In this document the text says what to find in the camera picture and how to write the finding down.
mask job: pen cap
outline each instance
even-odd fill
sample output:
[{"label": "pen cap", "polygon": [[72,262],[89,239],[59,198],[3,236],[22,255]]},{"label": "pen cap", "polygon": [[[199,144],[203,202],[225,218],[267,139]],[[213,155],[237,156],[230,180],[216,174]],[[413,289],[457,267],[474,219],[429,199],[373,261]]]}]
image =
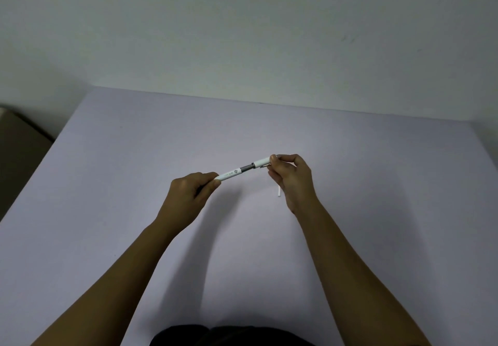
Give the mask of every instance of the pen cap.
[{"label": "pen cap", "polygon": [[262,167],[264,165],[268,165],[268,164],[270,164],[270,157],[267,157],[265,159],[261,159],[261,160],[258,160],[258,161],[254,161],[253,164],[254,164],[255,168],[260,168],[260,167]]}]

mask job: person's right arm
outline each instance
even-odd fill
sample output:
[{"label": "person's right arm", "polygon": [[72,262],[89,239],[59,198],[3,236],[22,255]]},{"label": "person's right arm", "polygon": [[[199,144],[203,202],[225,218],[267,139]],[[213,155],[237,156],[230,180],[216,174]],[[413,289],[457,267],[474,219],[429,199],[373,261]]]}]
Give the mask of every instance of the person's right arm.
[{"label": "person's right arm", "polygon": [[299,155],[272,155],[268,173],[301,225],[345,345],[430,346],[322,206],[306,162]]}]

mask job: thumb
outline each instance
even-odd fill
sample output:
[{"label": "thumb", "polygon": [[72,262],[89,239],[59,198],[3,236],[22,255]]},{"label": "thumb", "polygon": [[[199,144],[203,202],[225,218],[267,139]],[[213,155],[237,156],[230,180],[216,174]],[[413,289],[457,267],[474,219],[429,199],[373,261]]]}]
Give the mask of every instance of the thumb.
[{"label": "thumb", "polygon": [[206,185],[204,185],[201,192],[197,195],[196,200],[199,201],[200,203],[203,203],[203,204],[206,203],[206,201],[211,196],[211,194],[220,185],[221,185],[220,180],[209,181]]},{"label": "thumb", "polygon": [[277,172],[282,178],[285,178],[289,173],[290,165],[286,162],[281,161],[276,155],[270,156],[271,167]]}]

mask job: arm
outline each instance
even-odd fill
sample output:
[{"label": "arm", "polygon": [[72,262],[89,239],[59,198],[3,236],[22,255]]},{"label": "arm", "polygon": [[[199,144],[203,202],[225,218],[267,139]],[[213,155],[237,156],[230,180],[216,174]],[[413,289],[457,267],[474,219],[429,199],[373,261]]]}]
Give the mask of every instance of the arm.
[{"label": "arm", "polygon": [[430,346],[321,205],[306,162],[299,155],[272,155],[268,173],[301,225],[345,345]]},{"label": "arm", "polygon": [[192,173],[173,180],[153,223],[32,346],[119,345],[159,259],[221,184],[213,180],[217,175]]}]

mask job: forearm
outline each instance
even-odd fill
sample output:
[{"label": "forearm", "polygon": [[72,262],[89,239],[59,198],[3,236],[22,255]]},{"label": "forearm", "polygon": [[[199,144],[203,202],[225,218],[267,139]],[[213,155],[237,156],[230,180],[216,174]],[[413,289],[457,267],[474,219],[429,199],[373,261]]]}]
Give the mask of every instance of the forearm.
[{"label": "forearm", "polygon": [[149,225],[121,257],[34,343],[119,345],[154,269],[175,236]]},{"label": "forearm", "polygon": [[296,217],[346,345],[429,345],[318,200],[296,211]]}]

